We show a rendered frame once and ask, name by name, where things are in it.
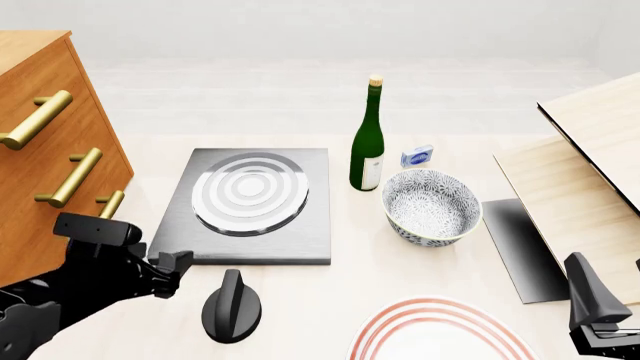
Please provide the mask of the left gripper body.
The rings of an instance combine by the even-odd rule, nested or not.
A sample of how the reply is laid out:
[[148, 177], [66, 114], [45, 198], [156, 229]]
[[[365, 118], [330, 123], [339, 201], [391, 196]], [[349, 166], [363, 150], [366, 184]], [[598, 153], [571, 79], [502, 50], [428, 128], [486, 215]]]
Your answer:
[[171, 276], [133, 254], [128, 246], [99, 245], [99, 284], [101, 300], [126, 300], [153, 295], [153, 278]]

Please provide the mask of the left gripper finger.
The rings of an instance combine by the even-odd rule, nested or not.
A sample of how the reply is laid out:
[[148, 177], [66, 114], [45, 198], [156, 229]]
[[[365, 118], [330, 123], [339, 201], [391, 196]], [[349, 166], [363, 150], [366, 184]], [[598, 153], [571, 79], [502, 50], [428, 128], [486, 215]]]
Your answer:
[[171, 254], [160, 252], [158, 257], [158, 270], [169, 275], [184, 275], [192, 266], [193, 260], [193, 251], [179, 251]]
[[164, 276], [153, 278], [153, 295], [161, 299], [170, 299], [179, 288], [179, 276]]

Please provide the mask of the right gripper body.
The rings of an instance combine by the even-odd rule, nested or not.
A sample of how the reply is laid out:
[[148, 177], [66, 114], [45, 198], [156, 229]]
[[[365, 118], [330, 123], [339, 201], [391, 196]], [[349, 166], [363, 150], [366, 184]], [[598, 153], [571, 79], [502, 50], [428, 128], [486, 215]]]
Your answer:
[[640, 329], [594, 323], [578, 326], [569, 335], [582, 356], [640, 356]]

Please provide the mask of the round black stove knob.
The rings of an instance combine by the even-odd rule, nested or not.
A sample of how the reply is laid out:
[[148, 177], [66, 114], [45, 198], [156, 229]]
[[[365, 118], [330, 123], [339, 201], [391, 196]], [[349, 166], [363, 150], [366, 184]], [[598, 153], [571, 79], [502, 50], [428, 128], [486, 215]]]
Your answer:
[[261, 316], [258, 294], [244, 283], [239, 269], [227, 269], [221, 287], [206, 300], [201, 321], [213, 341], [235, 344], [257, 329]]

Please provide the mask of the flat black stove plate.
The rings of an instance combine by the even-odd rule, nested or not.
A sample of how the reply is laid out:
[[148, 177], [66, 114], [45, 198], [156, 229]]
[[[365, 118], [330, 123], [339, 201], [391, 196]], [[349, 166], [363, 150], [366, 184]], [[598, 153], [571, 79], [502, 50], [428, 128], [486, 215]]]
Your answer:
[[331, 263], [325, 148], [194, 149], [147, 254], [197, 265]]

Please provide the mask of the pale wooden rack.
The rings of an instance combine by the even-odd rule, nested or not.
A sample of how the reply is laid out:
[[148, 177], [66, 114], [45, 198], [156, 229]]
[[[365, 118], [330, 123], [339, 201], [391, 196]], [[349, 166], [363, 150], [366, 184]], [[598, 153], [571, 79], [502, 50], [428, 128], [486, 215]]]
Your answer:
[[556, 263], [583, 254], [640, 305], [640, 72], [537, 105], [558, 134], [494, 159]]

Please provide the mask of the wooden cabinet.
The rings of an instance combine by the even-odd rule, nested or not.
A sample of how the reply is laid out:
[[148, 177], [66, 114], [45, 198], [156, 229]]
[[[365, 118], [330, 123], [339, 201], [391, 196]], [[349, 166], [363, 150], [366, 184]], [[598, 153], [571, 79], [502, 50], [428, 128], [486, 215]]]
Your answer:
[[[61, 212], [97, 215], [97, 197], [124, 191], [134, 171], [66, 30], [0, 30], [0, 133], [66, 90], [73, 101], [23, 149], [0, 143], [0, 287], [60, 266], [67, 240], [53, 234]], [[62, 209], [35, 202], [78, 165], [71, 154], [103, 156]]]

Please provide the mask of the white plate with red rings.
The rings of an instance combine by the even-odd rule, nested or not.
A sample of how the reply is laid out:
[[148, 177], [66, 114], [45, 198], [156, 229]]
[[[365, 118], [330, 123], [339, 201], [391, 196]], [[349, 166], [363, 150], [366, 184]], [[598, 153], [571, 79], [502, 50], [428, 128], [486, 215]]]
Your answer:
[[362, 324], [346, 360], [541, 360], [516, 332], [473, 305], [414, 296]]

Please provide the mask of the patterned blue white bowl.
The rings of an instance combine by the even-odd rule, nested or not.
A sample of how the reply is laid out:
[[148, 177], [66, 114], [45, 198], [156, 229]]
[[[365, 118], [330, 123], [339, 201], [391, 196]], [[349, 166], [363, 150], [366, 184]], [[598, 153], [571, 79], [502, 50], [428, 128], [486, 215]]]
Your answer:
[[473, 191], [455, 176], [438, 170], [395, 173], [382, 188], [381, 202], [395, 233], [423, 247], [452, 245], [483, 220], [481, 202]]

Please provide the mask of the green wine bottle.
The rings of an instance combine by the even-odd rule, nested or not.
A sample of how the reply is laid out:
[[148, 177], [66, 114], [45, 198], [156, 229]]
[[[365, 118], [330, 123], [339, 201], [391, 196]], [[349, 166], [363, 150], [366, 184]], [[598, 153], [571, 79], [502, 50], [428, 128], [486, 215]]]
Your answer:
[[358, 191], [374, 190], [381, 179], [385, 152], [379, 116], [382, 85], [382, 76], [369, 77], [364, 118], [351, 147], [349, 182]]

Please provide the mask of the small blue white box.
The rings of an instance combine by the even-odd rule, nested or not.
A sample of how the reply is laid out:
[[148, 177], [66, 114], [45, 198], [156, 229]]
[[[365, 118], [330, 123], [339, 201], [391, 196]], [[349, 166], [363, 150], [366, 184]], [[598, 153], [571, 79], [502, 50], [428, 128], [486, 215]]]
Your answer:
[[421, 146], [407, 152], [403, 152], [400, 159], [401, 167], [412, 167], [423, 164], [431, 160], [434, 147], [431, 145]]

